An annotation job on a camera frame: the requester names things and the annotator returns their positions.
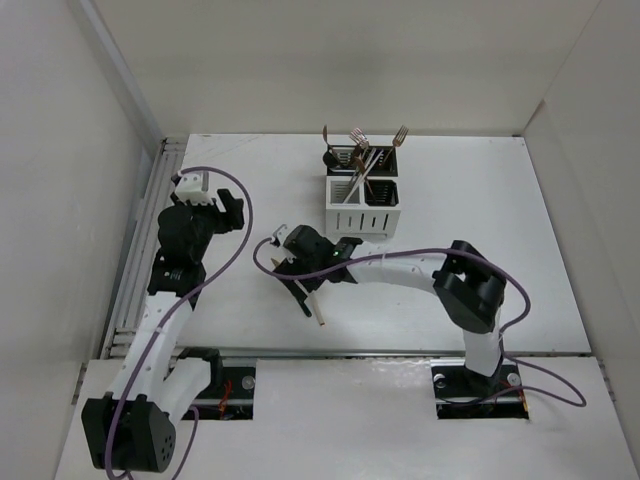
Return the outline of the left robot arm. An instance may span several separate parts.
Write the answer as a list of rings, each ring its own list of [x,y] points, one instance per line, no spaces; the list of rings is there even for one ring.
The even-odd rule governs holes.
[[[164,472],[190,404],[223,387],[216,350],[198,349],[177,362],[171,357],[205,283],[209,243],[243,229],[244,202],[227,189],[179,190],[172,201],[158,216],[159,248],[134,340],[105,394],[88,399],[81,413],[92,464],[112,479]]]

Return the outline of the white ceramic soup spoon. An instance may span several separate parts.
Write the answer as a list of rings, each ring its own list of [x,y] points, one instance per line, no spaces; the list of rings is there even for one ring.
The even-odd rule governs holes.
[[[298,301],[301,309],[303,310],[303,313],[307,317],[315,318],[317,323],[321,327],[324,327],[326,325],[326,322],[322,314],[320,303],[318,301],[316,293],[314,291],[308,290],[300,281],[295,281],[295,285],[305,296],[304,299]]]

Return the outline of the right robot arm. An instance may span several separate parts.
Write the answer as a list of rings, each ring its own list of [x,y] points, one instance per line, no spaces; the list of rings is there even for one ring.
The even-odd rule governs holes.
[[[503,362],[498,323],[506,279],[474,262],[470,257],[479,252],[471,244],[454,241],[453,252],[437,264],[424,254],[392,257],[382,247],[356,237],[332,243],[308,225],[294,229],[282,225],[271,243],[285,251],[285,260],[273,272],[293,277],[283,284],[307,316],[311,314],[307,298],[325,282],[377,283],[433,294],[463,332],[465,386],[484,394],[498,384]]]

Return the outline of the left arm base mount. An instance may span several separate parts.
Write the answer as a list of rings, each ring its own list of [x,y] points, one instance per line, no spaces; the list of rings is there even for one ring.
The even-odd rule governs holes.
[[[252,420],[256,387],[256,360],[224,357],[213,348],[189,347],[171,361],[172,373],[178,360],[197,358],[209,365],[211,379],[192,404],[201,420]]]

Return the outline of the silver fork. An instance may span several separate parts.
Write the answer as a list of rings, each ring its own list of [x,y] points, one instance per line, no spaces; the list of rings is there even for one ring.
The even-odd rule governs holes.
[[[356,144],[361,150],[367,150],[369,148],[369,140],[364,132],[360,128],[355,128],[349,133],[349,138]]]

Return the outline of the silver metal chopstick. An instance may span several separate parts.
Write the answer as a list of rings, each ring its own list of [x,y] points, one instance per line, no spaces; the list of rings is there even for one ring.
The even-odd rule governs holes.
[[[366,166],[361,157],[357,157],[355,160],[356,170],[354,173],[353,179],[350,181],[350,187],[348,193],[345,195],[343,203],[347,204],[350,202],[351,197],[358,190],[359,185],[362,181],[366,179]]]
[[[359,173],[359,171],[358,170],[354,171],[354,174],[351,180],[349,181],[349,184],[348,184],[349,191],[344,198],[343,204],[347,204],[350,201],[351,197],[354,195],[355,191],[358,188],[360,179],[361,179],[361,174]]]

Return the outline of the dark wooden fork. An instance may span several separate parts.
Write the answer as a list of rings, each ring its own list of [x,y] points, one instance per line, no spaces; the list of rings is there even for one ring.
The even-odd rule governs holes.
[[[369,142],[366,142],[363,145],[363,158],[366,159],[371,154],[372,151],[373,149],[371,144]]]

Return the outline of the black spoon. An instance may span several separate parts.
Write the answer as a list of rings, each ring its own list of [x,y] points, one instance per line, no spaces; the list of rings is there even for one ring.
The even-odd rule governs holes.
[[[325,166],[329,169],[335,169],[335,168],[341,168],[342,167],[342,163],[339,160],[338,157],[336,157],[334,155],[334,153],[330,150],[327,150],[323,157],[322,157],[322,161],[325,164]]]

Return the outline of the gold fork dark handle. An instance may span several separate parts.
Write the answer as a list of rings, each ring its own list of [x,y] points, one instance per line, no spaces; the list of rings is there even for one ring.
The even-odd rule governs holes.
[[[368,148],[369,142],[367,140],[358,142],[356,147],[354,148],[353,157],[355,159],[361,159]]]

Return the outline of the copper knife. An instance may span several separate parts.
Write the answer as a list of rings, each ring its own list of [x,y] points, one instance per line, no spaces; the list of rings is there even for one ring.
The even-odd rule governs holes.
[[[360,169],[358,170],[361,174],[361,180],[363,182],[367,182],[368,170],[365,164],[365,161],[361,158]]]

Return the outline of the rose gold fork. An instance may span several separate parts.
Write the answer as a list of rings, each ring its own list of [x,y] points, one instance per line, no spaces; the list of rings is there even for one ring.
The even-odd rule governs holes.
[[[382,165],[385,165],[387,163],[387,161],[389,160],[389,158],[391,157],[391,155],[395,152],[395,150],[399,147],[402,146],[402,144],[404,143],[407,134],[409,132],[409,128],[406,125],[402,125],[399,130],[397,131],[396,135],[394,136],[393,140],[392,140],[392,145],[388,151],[388,153],[385,155],[384,159],[383,159],[383,163]]]

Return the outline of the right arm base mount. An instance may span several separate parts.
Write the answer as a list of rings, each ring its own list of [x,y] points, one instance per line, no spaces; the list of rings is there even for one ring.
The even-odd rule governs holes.
[[[513,363],[503,364],[492,377],[452,363],[432,363],[431,374],[439,420],[529,419]]]

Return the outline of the gold knife dark handle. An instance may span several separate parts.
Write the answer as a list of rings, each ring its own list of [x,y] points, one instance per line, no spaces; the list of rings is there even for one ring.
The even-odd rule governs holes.
[[[274,266],[273,272],[282,275],[302,275],[303,269],[299,262],[289,262],[288,260],[276,260],[271,259]],[[293,295],[297,304],[307,317],[312,316],[311,310],[306,304],[306,300],[309,296],[308,291],[298,280],[281,280],[281,283],[285,288]]]

